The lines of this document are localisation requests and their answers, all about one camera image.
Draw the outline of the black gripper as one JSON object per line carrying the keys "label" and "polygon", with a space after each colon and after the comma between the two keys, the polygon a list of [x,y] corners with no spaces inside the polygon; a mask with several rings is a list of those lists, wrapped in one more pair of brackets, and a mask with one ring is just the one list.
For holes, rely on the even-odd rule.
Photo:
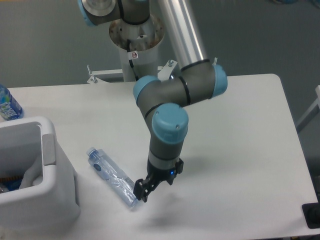
{"label": "black gripper", "polygon": [[147,177],[135,181],[133,194],[139,201],[147,202],[148,196],[161,182],[172,185],[177,175],[183,172],[184,162],[181,158],[161,160],[156,158],[156,163],[150,158],[147,161]]}

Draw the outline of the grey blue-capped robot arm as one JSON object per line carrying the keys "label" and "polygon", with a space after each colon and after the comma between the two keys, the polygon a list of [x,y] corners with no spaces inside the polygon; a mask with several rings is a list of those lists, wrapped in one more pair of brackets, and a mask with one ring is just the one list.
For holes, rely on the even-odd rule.
{"label": "grey blue-capped robot arm", "polygon": [[[189,124],[185,106],[219,96],[228,87],[223,68],[207,57],[190,1],[160,0],[158,5],[163,19],[151,14],[148,0],[78,2],[87,25],[110,24],[109,36],[123,51],[123,77],[135,83],[135,102],[150,132],[147,175],[133,189],[142,201],[160,183],[172,184],[183,171],[180,154]],[[150,52],[164,34],[171,40],[180,75],[160,80]]]}

